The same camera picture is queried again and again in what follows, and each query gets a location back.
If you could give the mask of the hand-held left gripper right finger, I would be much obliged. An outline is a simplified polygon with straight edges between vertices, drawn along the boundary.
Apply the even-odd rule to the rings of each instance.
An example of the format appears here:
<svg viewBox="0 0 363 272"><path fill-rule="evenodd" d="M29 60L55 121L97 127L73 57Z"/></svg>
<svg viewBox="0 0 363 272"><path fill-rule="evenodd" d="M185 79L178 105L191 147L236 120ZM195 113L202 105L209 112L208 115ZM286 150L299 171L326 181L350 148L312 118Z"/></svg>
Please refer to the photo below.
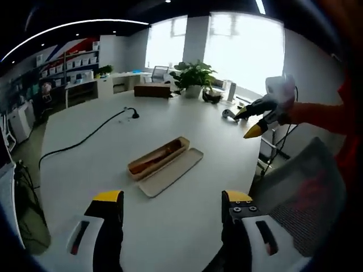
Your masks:
<svg viewBox="0 0 363 272"><path fill-rule="evenodd" d="M293 237L250 196L224 190L221 204L224 271L301 271L308 264Z"/></svg>

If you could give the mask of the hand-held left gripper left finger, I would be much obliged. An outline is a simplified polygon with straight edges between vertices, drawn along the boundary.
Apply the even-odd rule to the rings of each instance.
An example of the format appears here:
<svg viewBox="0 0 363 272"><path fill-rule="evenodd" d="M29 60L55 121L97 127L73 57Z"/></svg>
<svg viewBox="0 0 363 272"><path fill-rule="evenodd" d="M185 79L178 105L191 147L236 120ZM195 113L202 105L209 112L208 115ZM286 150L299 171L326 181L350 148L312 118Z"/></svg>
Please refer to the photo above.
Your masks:
<svg viewBox="0 0 363 272"><path fill-rule="evenodd" d="M101 192L85 213L75 216L52 235L36 262L44 271L122 271L124 192Z"/></svg>

